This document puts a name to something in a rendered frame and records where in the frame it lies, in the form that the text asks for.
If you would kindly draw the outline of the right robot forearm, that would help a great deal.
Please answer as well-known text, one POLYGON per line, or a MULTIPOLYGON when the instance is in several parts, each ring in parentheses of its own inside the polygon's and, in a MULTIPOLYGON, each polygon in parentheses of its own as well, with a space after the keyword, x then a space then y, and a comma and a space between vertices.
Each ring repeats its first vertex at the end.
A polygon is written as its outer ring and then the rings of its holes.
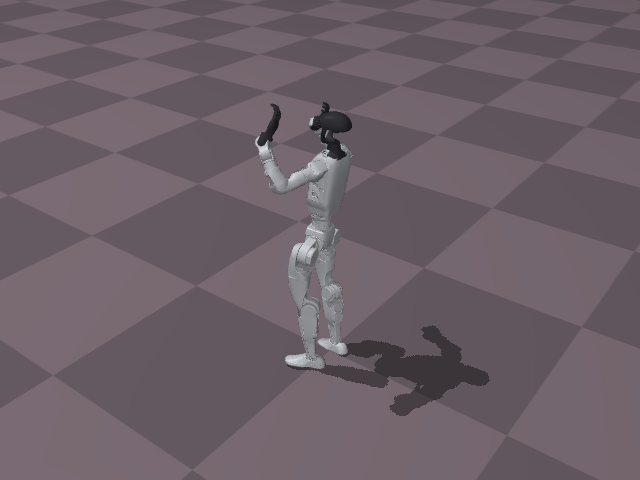
MULTIPOLYGON (((311 118, 311 119, 310 119, 310 122, 309 122, 309 128, 313 125, 313 119, 314 119, 314 118, 311 118)), ((313 130, 313 131, 314 131, 314 130, 313 130)), ((321 140, 321 131, 322 131, 322 128, 320 128, 320 129, 318 129, 318 130, 314 131, 314 132, 315 132, 315 134, 316 134, 316 135, 318 135, 318 137, 320 138, 320 140, 321 140)), ((329 132, 329 130, 327 130, 327 131, 326 131, 325 137, 327 136, 328 132, 329 132)), ((321 143, 322 143, 322 141, 321 141, 321 143)), ((328 144, 326 144, 326 143, 322 143, 322 145, 323 145, 324 147, 327 147, 327 146, 328 146, 328 144)))

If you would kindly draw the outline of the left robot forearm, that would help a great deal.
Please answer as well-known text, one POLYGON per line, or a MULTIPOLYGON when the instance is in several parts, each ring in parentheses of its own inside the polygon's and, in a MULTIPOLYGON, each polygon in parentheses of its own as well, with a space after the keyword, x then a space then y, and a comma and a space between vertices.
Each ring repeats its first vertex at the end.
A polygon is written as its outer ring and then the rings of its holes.
POLYGON ((259 146, 257 144, 259 137, 256 138, 255 145, 259 150, 259 157, 265 170, 264 174, 266 177, 271 178, 277 189, 285 190, 288 186, 288 181, 277 165, 274 153, 270 148, 270 142, 267 140, 264 146, 259 146))

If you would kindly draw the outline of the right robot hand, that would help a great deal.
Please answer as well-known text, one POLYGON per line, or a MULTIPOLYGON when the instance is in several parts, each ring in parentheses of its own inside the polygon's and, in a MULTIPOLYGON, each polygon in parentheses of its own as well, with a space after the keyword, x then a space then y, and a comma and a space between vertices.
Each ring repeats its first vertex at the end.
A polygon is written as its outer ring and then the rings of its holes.
POLYGON ((319 119, 320 119, 321 115, 323 115, 323 114, 325 114, 325 113, 329 112, 329 109, 330 109, 330 106, 329 106, 326 102, 323 102, 323 104, 324 104, 324 105, 326 105, 326 106, 322 105, 322 107, 323 107, 325 110, 321 109, 322 113, 321 113, 319 116, 315 116, 315 117, 314 117, 314 119, 313 119, 313 125, 310 127, 310 129, 311 129, 311 130, 316 131, 316 130, 318 130, 318 129, 322 128, 322 127, 321 127, 321 124, 320 124, 320 122, 319 122, 319 119))

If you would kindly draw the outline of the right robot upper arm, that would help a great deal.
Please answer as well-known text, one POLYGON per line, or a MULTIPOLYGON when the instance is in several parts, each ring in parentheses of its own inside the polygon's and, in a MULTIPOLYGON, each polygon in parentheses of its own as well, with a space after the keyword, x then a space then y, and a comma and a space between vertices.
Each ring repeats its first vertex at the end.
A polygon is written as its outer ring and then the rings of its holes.
POLYGON ((342 144, 342 148, 346 149, 349 152, 351 158, 353 157, 353 154, 351 153, 351 151, 347 148, 347 146, 344 143, 342 144))

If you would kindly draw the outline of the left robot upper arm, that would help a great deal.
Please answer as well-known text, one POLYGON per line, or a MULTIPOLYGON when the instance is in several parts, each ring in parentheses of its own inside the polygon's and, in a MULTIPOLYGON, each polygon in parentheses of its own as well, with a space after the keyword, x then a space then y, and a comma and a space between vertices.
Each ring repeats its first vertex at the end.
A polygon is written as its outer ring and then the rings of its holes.
POLYGON ((287 179, 288 186, 285 190, 277 189, 272 180, 269 182, 269 188, 276 194, 285 194, 309 182, 319 181, 328 170, 327 165, 322 160, 311 161, 290 175, 287 179))

